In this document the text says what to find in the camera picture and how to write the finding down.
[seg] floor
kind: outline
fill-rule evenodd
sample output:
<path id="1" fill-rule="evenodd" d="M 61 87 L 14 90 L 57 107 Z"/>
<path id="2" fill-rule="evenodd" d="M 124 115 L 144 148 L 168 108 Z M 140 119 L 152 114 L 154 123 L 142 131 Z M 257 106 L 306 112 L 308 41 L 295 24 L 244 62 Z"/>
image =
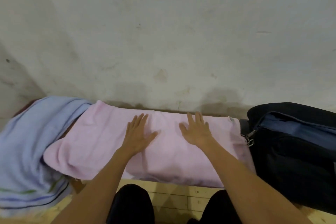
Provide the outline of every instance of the floor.
<path id="1" fill-rule="evenodd" d="M 157 182 L 137 180 L 121 180 L 119 188 L 125 184 L 134 183 L 148 191 L 154 206 L 158 223 L 184 224 L 190 218 L 199 219 L 209 201 L 218 189 L 179 186 Z M 66 197 L 55 207 L 39 214 L 15 219 L 0 219 L 0 224 L 49 224 L 57 214 L 71 201 L 72 196 Z M 302 207 L 301 211 L 308 216 L 313 224 L 334 224 L 336 216 Z"/>

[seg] towel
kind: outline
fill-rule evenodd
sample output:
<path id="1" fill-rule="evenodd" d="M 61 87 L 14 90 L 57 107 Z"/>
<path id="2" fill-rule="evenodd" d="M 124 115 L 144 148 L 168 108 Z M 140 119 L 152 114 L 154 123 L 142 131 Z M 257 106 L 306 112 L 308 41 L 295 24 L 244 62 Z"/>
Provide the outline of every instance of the towel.
<path id="1" fill-rule="evenodd" d="M 187 123 L 186 114 L 123 109 L 101 101 L 89 107 L 64 138 L 46 149 L 44 160 L 63 174 L 90 180 L 122 145 L 127 122 L 141 113 L 149 114 L 145 133 L 160 133 L 145 151 L 130 159 L 122 178 L 223 187 L 205 154 L 182 137 L 179 123 Z M 239 120 L 211 116 L 204 120 L 219 144 L 255 173 Z"/>
<path id="2" fill-rule="evenodd" d="M 0 215 L 56 205 L 71 192 L 65 176 L 43 161 L 54 143 L 91 103 L 49 96 L 12 118 L 0 133 Z"/>

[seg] person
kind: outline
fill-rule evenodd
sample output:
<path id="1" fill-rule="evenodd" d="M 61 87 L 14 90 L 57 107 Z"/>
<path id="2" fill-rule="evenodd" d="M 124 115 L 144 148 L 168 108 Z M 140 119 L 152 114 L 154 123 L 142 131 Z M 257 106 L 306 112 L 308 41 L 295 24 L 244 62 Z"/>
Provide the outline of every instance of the person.
<path id="1" fill-rule="evenodd" d="M 191 219 L 189 223 L 312 224 L 290 201 L 222 148 L 201 113 L 195 114 L 195 120 L 190 113 L 187 116 L 188 128 L 179 124 L 183 137 L 204 152 L 226 189 L 210 198 L 199 221 Z M 128 123 L 122 146 L 52 224 L 155 222 L 153 206 L 144 189 L 128 184 L 116 193 L 130 158 L 145 150 L 158 134 L 144 137 L 147 117 L 141 114 Z"/>

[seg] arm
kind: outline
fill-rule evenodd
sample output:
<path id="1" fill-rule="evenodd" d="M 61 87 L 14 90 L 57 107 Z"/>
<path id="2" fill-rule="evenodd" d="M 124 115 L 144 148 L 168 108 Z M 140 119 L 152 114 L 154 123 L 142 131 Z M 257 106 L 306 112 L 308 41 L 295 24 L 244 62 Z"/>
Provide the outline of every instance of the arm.
<path id="1" fill-rule="evenodd" d="M 312 224 L 290 201 L 222 148 L 212 137 L 202 114 L 196 113 L 195 119 L 188 113 L 188 129 L 179 125 L 182 135 L 208 157 L 242 223 Z"/>
<path id="2" fill-rule="evenodd" d="M 157 136 L 144 138 L 148 115 L 135 116 L 127 125 L 123 145 L 95 178 L 76 195 L 52 224 L 103 224 L 106 223 L 114 195 L 128 161 L 142 152 Z"/>

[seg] right arm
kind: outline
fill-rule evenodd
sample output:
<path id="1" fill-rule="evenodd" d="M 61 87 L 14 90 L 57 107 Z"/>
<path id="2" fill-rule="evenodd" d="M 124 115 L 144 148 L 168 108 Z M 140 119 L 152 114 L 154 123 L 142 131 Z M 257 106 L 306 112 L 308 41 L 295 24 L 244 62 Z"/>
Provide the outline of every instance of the right arm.
<path id="1" fill-rule="evenodd" d="M 290 201 L 252 173 L 212 137 L 202 114 L 188 113 L 183 137 L 198 146 L 216 170 L 243 224 L 312 224 Z"/>

